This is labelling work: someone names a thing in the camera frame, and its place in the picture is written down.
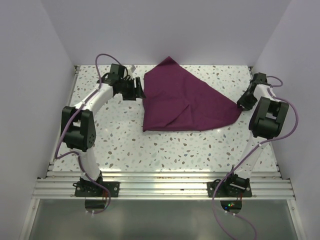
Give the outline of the purple surgical cloth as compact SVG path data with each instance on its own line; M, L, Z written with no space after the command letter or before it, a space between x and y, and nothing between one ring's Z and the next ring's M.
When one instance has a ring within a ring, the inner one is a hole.
M242 110L171 57L144 75L142 130L208 131L234 124Z

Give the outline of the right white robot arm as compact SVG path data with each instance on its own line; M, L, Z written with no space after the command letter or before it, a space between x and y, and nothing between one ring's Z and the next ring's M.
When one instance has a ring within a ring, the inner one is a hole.
M219 189L224 197L251 197L250 178L265 145L276 139L283 128L289 103L278 99L265 73L255 73L244 94L237 101L243 110L254 110L248 124L248 143L240 163L231 168Z

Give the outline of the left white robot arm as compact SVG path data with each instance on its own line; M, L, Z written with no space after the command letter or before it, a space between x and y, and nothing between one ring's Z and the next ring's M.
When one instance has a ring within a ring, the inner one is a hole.
M115 95L124 101L144 99L141 79L120 64L111 64L109 72L101 75L94 89L74 106L65 106L61 113L61 131L54 153L56 159L74 154L80 167L80 183L92 196L103 193L102 172L94 153L96 141L95 115Z

